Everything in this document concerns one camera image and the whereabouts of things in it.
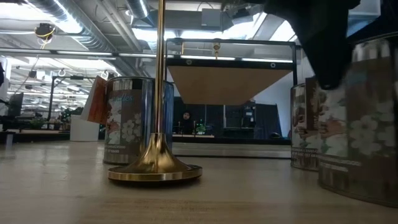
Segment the white wall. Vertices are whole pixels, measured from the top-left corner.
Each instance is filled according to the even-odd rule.
[[[304,58],[302,63],[297,66],[298,84],[303,83],[305,78],[312,76],[314,76],[314,72],[310,62],[308,58]],[[290,89],[292,86],[293,73],[290,72],[254,97],[256,103],[277,105],[283,136],[287,136],[290,131]]]

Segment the brass pole base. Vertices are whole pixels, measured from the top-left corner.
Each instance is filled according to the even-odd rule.
[[[108,178],[130,182],[170,182],[196,179],[202,168],[179,161],[166,143],[163,133],[150,135],[148,148],[138,160],[125,167],[110,168]]]

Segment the ceiling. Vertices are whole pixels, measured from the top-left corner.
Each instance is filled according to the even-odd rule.
[[[45,4],[53,0],[28,1],[20,4],[3,3],[0,0],[0,47],[47,50],[76,50],[102,52],[144,52],[154,54],[156,50],[157,32],[154,26],[157,21],[157,1],[127,0],[133,7],[137,2],[146,2],[149,15],[139,19],[130,16],[125,0],[58,0],[55,7],[69,10],[60,19],[52,14]],[[289,23],[277,16],[262,12],[259,5],[244,4],[228,8],[220,14],[221,0],[208,2],[179,0],[167,1],[165,13],[165,38],[181,37],[184,39],[254,39],[296,41]],[[238,9],[246,13],[243,17],[235,18]],[[49,23],[56,27],[50,42],[38,38],[34,29],[40,23]],[[86,36],[95,35],[96,45],[85,42]],[[170,44],[168,54],[180,54],[181,46]],[[214,56],[213,44],[185,43],[184,54]],[[84,77],[107,77],[115,75],[138,75],[154,77],[154,59],[117,58],[115,61],[100,58],[36,58],[31,55],[4,55],[12,64],[10,88],[8,92],[24,91],[25,99],[40,105],[48,101],[52,75],[81,75]],[[269,60],[291,60],[292,51],[289,47],[223,44],[220,57],[266,58]],[[30,70],[37,70],[41,78],[28,78]],[[26,80],[32,89],[27,90],[21,83]],[[93,80],[66,79],[56,87],[56,93],[66,95],[80,95],[86,98]],[[84,100],[67,100],[64,96],[55,96],[55,101],[61,106],[77,107],[84,105]]]

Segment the wooden panel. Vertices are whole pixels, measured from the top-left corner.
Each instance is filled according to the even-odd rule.
[[[169,66],[186,104],[241,105],[290,70]]]

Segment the metal canister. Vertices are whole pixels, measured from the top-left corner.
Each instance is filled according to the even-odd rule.
[[[172,148],[174,86],[164,83],[164,132]],[[149,142],[154,130],[155,80],[141,77],[116,77],[106,84],[104,163],[130,164]]]

